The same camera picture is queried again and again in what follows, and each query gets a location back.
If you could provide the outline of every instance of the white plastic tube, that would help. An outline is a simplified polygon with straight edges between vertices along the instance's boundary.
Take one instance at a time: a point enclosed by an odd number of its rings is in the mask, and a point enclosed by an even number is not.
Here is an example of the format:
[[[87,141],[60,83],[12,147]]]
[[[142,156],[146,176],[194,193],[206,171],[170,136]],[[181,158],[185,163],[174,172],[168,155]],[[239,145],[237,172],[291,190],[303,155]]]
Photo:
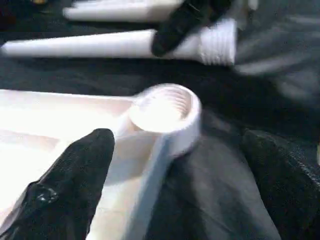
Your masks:
[[[98,0],[64,8],[63,15],[71,21],[158,23],[167,19],[181,3],[182,0],[131,0],[125,3]]]
[[[141,30],[62,38],[9,41],[1,52],[9,57],[144,58],[154,59],[151,43],[155,31]],[[237,24],[225,19],[189,36],[165,59],[196,60],[206,65],[235,62]]]

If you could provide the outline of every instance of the black cloth surface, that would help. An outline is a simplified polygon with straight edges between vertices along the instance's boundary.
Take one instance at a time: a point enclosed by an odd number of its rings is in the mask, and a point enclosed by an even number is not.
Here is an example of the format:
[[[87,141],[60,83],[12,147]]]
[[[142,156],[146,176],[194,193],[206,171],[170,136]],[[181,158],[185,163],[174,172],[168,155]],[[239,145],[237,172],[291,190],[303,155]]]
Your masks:
[[[237,64],[233,70],[191,61],[0,58],[0,88],[114,96],[130,96],[159,83],[176,83],[190,88],[204,106],[203,134],[195,149],[174,161],[168,171],[146,239],[292,240],[288,234],[291,229],[302,225],[308,229],[319,221],[318,207],[308,205],[308,199],[304,199],[304,205],[295,202],[295,194],[288,198],[296,204],[287,204],[281,197],[270,200],[270,196],[282,189],[268,189],[275,182],[280,182],[277,186],[282,187],[289,184],[293,190],[304,188],[310,179],[306,174],[308,171],[300,173],[306,177],[304,181],[297,177],[288,182],[287,177],[292,176],[287,175],[287,170],[301,168],[300,161],[284,160],[281,165],[261,167],[255,164],[257,153],[244,147],[247,146],[245,129],[285,137],[303,149],[301,162],[307,170],[317,174],[316,145],[320,132],[317,63],[320,51],[316,53],[315,41],[320,35],[315,30],[319,21],[315,13],[319,4],[316,1],[303,4],[290,1],[291,7],[285,7],[284,1],[277,2],[272,7],[261,6],[253,18],[255,24],[240,34]],[[68,4],[67,1],[55,1],[45,11],[21,19],[16,26],[0,33],[0,41],[156,27],[69,23],[61,16],[62,6]],[[276,25],[271,22],[273,8],[281,9]],[[288,18],[294,13],[295,18]],[[288,32],[297,33],[299,26],[305,27],[300,31],[299,41],[298,35],[296,41],[289,41],[292,36]],[[301,44],[305,40],[312,48]],[[290,42],[286,45],[288,48],[279,45],[286,41]],[[297,46],[300,48],[296,54],[290,52]],[[271,64],[273,57],[277,61]],[[283,168],[282,174],[273,175],[275,168]],[[292,193],[314,196],[319,191],[316,187],[307,188],[303,193],[293,190]],[[282,214],[288,206],[304,208],[309,214],[293,215],[301,221],[281,225]],[[316,239],[312,237],[314,235],[310,234],[306,239]]]

